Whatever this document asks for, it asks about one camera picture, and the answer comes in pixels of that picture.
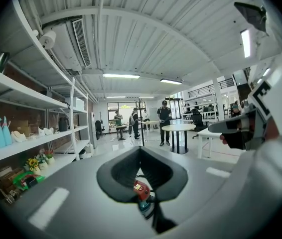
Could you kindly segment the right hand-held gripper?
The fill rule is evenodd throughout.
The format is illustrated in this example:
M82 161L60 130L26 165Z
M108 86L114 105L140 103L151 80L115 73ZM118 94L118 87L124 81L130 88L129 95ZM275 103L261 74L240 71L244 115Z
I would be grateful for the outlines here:
M248 97L241 101L241 114L208 126L212 133L228 135L228 146L241 150L256 150L267 140L272 114L264 98L271 90L267 81L262 81Z

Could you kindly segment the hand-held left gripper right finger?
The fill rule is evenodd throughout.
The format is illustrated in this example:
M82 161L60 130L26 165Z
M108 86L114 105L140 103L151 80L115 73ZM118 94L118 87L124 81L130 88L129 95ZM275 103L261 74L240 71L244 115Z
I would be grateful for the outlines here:
M213 169L230 173L229 163L140 148L141 170L154 191L153 215L140 223L151 230L205 230L215 221L210 201L226 178Z

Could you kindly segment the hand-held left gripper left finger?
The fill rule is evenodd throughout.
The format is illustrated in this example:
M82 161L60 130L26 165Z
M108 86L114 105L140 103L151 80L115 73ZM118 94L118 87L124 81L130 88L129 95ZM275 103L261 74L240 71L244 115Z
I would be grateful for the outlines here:
M150 239L155 230L135 203L119 203L99 187L97 171L124 150L66 165L1 208L27 239Z

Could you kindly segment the red vacuum cleaner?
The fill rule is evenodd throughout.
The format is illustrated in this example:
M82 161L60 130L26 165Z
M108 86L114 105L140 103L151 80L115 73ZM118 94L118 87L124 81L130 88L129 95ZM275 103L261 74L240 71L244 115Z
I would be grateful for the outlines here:
M155 194L143 174L136 175L133 190L138 196L139 211L146 220L150 219L154 214Z

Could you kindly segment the person's right forearm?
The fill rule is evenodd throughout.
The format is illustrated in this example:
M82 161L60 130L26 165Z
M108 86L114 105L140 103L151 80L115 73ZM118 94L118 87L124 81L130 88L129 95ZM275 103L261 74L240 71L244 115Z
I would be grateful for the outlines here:
M176 231L177 239L282 239L282 134L274 122L247 170Z

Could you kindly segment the white rectangular desk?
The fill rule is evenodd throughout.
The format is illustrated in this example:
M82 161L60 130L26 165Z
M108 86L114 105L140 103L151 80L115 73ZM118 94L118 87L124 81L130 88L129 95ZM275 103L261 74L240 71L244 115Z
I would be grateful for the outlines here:
M211 133L207 128L198 132L197 157L214 161L237 163L242 151L231 149L222 143L219 133Z

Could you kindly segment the black office chair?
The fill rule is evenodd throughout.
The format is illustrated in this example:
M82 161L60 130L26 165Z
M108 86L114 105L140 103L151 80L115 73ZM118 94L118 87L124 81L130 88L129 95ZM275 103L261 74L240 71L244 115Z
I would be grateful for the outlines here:
M103 136L103 132L105 130L105 128L102 125L103 121L97 120L95 122L95 131L96 131L96 139L99 140L100 137Z
M192 110L191 119L192 119L193 124L195 125L195 129L194 129L195 132L200 132L207 128L207 125L204 124L202 115L198 111L198 109Z

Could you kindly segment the white shelf rack with appliances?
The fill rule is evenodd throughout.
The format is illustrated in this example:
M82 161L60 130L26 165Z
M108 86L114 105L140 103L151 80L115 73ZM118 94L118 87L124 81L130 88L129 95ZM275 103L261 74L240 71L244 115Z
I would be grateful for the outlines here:
M181 101L181 118L190 121L193 111L198 111L204 123L217 122L219 120L218 107L215 94L208 94L189 98Z

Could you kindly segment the round beige table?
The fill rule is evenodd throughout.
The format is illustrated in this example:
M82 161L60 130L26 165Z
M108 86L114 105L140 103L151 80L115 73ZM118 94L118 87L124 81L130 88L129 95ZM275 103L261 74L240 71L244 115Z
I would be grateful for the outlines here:
M171 124L163 126L164 131L171 133L171 149L170 151L177 154L186 154L187 148L187 132L195 130L196 125L194 124ZM180 145L180 134L184 133L184 146Z

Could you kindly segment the black balcony railing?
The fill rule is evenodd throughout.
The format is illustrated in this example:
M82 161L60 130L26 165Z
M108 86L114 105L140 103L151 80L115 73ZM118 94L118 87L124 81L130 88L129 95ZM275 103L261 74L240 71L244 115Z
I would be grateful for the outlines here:
M235 84L234 84L234 81L233 81L232 78L218 82L219 89L229 88L229 87L232 87L234 85ZM192 90L192 91L188 92L188 96L189 96L189 98L195 98L195 97L205 95L205 94L212 94L214 92L215 92L214 85L211 84L211 85L207 85L205 87L201 87L199 89Z

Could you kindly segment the red flower pot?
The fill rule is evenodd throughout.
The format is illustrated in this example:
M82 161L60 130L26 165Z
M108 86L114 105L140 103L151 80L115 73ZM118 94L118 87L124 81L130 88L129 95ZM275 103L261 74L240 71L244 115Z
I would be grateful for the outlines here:
M48 165L52 165L55 162L54 152L52 150L45 150L44 155Z

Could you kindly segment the white flower pot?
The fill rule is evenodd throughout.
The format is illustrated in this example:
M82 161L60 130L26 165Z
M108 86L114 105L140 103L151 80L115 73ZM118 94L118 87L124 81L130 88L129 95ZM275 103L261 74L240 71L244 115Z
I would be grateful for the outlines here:
M38 161L38 166L40 170L45 170L48 168L47 157L44 153L36 155L35 159Z

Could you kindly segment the black gift box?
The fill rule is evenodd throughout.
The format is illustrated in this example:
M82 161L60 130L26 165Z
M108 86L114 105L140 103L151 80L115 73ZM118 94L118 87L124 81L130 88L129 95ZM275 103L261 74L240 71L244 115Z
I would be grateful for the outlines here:
M26 183L28 189L34 187L38 183L37 178L33 176L25 178L24 182Z

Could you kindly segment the sunflower pot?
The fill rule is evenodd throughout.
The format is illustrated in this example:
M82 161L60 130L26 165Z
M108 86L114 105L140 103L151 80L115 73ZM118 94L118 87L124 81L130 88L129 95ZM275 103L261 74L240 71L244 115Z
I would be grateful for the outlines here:
M41 175L41 172L40 172L40 168L39 168L39 163L38 163L38 160L35 159L35 158L29 158L27 161L26 161L26 164L25 164L29 170L36 174L36 175Z

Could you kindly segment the grey tall cabinet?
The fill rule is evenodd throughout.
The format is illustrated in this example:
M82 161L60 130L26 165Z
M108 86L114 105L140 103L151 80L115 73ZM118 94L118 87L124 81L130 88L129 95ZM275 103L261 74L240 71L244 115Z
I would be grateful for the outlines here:
M96 133L96 126L95 126L95 114L94 112L90 112L90 124L91 124L91 143L93 144L93 148L95 149L98 145L97 143L97 133Z

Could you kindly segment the light wooden table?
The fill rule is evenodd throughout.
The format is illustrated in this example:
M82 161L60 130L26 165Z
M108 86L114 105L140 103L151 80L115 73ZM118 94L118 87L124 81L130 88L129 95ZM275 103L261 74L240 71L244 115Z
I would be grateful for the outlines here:
M142 127L144 130L150 131L150 127L152 125L158 125L159 121L157 120L148 120L148 121L143 121L142 122Z

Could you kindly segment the black kettle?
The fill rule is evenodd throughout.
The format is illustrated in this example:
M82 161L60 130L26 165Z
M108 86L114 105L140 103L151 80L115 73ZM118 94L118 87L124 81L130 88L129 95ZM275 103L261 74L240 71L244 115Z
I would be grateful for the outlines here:
M60 117L58 120L58 130L60 132L67 131L69 127L69 119L67 117Z

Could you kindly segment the black coat stand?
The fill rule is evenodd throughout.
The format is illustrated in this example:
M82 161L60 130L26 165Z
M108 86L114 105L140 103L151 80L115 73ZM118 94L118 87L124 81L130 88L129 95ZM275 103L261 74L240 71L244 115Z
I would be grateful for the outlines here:
M142 120L142 112L141 112L141 102L142 102L142 98L138 98L138 100L136 101L137 102L137 110L139 111L139 124L140 124L140 127L141 127L141 140L142 140L142 146L144 147L145 144L144 144L144 133L143 133L143 120Z

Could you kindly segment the brown cardboard box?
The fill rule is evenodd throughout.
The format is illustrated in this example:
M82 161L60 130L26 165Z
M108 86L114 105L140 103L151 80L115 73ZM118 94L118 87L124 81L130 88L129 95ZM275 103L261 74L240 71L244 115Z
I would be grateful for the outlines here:
M23 168L15 168L0 177L0 184L4 187L9 187L13 184L14 179L23 173Z

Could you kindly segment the white sculpted ornament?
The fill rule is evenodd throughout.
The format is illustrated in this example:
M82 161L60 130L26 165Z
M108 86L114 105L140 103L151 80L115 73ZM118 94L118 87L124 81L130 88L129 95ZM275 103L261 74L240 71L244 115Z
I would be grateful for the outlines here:
M27 141L25 134L20 133L19 131L12 131L11 138L13 142L18 142L18 143Z

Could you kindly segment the white appliance box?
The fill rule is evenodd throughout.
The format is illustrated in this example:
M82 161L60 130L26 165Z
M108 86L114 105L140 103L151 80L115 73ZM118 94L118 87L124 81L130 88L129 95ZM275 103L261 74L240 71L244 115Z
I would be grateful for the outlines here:
M73 98L73 109L77 111L83 111L84 110L84 101L74 97Z

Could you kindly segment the white metal shelving unit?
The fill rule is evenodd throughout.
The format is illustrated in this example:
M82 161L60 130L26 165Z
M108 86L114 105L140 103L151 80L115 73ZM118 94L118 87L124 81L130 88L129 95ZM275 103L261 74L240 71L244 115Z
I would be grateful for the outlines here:
M21 142L14 140L11 144L0 147L0 160L4 160L16 154L20 154L32 148L69 135L71 137L71 141L56 149L53 155L54 162L47 164L46 168L43 170L43 176L49 177L70 164L73 160L79 160L80 151L85 147L91 146L90 138L88 136L83 140L77 140L75 137L76 132L82 130L89 131L89 125L75 126L73 122L74 113L88 113L86 110L79 109L74 105L74 94L78 93L85 99L88 99L88 96L80 91L80 89L76 86L76 80L74 78L70 79L60 70L44 47L40 44L38 38L35 36L33 30L28 24L19 0L11 0L10 3L16 18L19 20L32 45L38 50L39 54L44 57L44 60L47 61L50 67L53 68L70 86L70 103L64 103L41 94L7 77L1 72L0 102L46 112L52 111L54 113L63 113L67 116L67 119L69 119L69 125L66 131L52 132L51 134L45 134L42 136L39 136L38 134L34 134L33 136L26 135Z

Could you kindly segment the white ceiling air conditioner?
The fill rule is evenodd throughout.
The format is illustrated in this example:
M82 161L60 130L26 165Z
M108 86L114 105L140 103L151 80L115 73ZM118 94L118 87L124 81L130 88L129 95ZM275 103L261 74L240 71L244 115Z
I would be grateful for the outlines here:
M56 34L51 50L66 70L78 75L91 66L81 18L56 21L43 29L45 34L51 31Z

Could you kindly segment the white paper roll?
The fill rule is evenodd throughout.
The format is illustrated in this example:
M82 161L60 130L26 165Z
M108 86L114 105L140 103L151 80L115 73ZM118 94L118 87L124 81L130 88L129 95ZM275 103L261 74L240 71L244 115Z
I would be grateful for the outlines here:
M40 37L39 42L45 50L50 50L55 44L55 39L56 33L53 30L50 30Z

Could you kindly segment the small wooden pedestal table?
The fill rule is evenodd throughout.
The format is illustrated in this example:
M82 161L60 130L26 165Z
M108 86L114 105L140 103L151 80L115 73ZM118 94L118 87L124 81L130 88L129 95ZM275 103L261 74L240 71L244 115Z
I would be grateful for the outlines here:
M117 131L118 140L125 140L125 138L123 137L123 132L127 128L127 126L126 125L118 125L115 128L116 128L116 131Z

